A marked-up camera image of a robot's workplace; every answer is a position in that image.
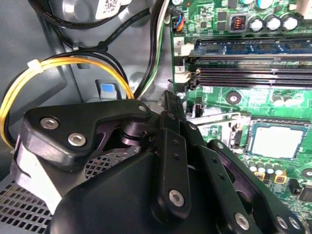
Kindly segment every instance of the sticker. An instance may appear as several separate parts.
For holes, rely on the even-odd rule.
[[[174,50],[175,56],[181,55],[181,46],[184,45],[184,37],[176,37],[174,38]]]
[[[184,66],[175,66],[175,73],[182,73],[185,72]]]
[[[132,0],[98,0],[96,19],[102,20],[118,13],[122,5],[128,5]]]
[[[204,93],[207,93],[207,94],[212,94],[214,92],[214,88],[213,87],[207,87],[207,86],[204,86],[203,87],[203,92]]]

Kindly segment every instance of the yellow wire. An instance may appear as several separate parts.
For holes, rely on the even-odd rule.
[[[6,116],[8,115],[11,106],[13,105],[14,100],[16,99],[17,95],[19,94],[20,90],[23,88],[23,86],[32,79],[35,75],[39,74],[41,71],[45,71],[47,69],[63,66],[63,65],[69,65],[69,64],[78,64],[78,63],[89,63],[95,66],[98,66],[102,68],[103,70],[107,71],[109,74],[111,74],[122,86],[122,88],[126,91],[127,97],[129,99],[134,99],[134,94],[132,90],[130,89],[129,85],[124,81],[124,79],[120,76],[119,73],[117,73],[113,68],[97,61],[89,60],[86,58],[72,58],[72,57],[62,57],[62,58],[53,58],[49,60],[45,60],[41,62],[41,69],[39,71],[32,70],[31,68],[27,69],[25,72],[23,72],[16,81],[11,85],[9,88],[7,94],[5,95],[1,108],[0,108],[0,134],[3,139],[3,141],[10,147],[10,143],[5,137],[4,134],[4,123]]]

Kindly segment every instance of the capacitor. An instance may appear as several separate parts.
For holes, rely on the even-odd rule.
[[[254,161],[249,161],[248,162],[248,166],[249,166],[249,170],[252,172],[256,172],[257,171],[257,165]]]
[[[257,169],[259,172],[265,173],[265,167],[264,167],[263,162],[257,162]]]
[[[276,106],[276,107],[280,107],[280,106],[284,105],[284,100],[279,95],[272,96],[272,102],[273,102],[273,105]]]
[[[204,110],[200,104],[195,105],[195,117],[201,117],[204,113]]]
[[[288,100],[292,100],[292,96],[290,95],[286,95],[283,97],[284,102],[288,101]]]
[[[269,162],[267,162],[267,163],[265,164],[265,171],[266,171],[266,173],[268,173],[268,174],[273,174],[273,173],[274,173],[273,165],[270,164]]]
[[[264,10],[264,9],[269,8],[272,5],[273,0],[256,0],[255,3],[257,7]]]
[[[240,0],[243,4],[250,4],[250,3],[253,3],[254,0]]]
[[[264,28],[264,22],[259,16],[251,17],[248,24],[253,33],[258,33]]]
[[[298,25],[299,21],[293,14],[286,14],[282,17],[283,29],[286,31],[294,30]]]
[[[183,3],[183,0],[171,0],[171,1],[172,1],[172,4],[175,6],[179,6]]]
[[[290,95],[284,96],[283,100],[285,102],[285,106],[292,106],[292,105],[295,105],[295,103],[296,103],[296,100],[294,100],[292,98],[292,96],[290,96]]]
[[[270,31],[276,31],[282,25],[282,21],[280,20],[280,18],[273,14],[266,16],[266,18],[264,19],[264,22],[265,22],[265,26]]]
[[[282,167],[279,164],[274,164],[273,165],[273,169],[276,175],[280,176],[281,174],[283,174],[283,170]]]
[[[187,105],[186,106],[185,115],[188,118],[191,118],[193,116],[193,105]]]
[[[246,167],[248,167],[248,162],[247,162],[247,160],[242,160],[242,163],[244,163],[244,165],[246,166]]]

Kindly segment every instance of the connector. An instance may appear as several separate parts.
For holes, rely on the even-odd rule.
[[[312,20],[312,0],[297,0],[296,12],[303,16],[305,20]]]
[[[183,12],[179,11],[178,9],[176,9],[174,6],[169,6],[167,11],[166,11],[167,14],[170,14],[174,17],[179,17],[180,15],[183,14]]]

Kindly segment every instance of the silver bolt head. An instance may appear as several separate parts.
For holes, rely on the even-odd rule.
[[[170,190],[169,199],[175,206],[181,207],[184,205],[184,197],[178,190]]]
[[[40,121],[40,124],[43,128],[53,130],[59,127],[59,122],[54,118],[43,118]]]
[[[224,149],[223,145],[220,142],[217,142],[216,144],[220,149]]]
[[[280,216],[276,216],[276,219],[277,219],[279,225],[281,225],[281,227],[282,227],[283,229],[288,229],[288,225],[287,225],[287,223],[285,222],[285,220],[283,220],[283,218],[281,218]]]
[[[73,146],[84,146],[86,143],[86,138],[84,137],[84,135],[80,134],[80,133],[72,133],[68,136],[68,142],[73,145]]]
[[[249,222],[248,220],[245,218],[244,215],[242,215],[241,213],[236,213],[235,214],[235,220],[236,223],[244,230],[249,230]]]
[[[298,230],[300,229],[300,225],[297,223],[297,221],[293,217],[289,217],[289,221],[291,222],[294,228]]]
[[[144,112],[147,112],[146,108],[144,106],[138,106],[138,108],[141,110],[141,111],[144,111]]]
[[[196,126],[193,123],[190,123],[190,128],[192,128],[193,130],[196,130]]]

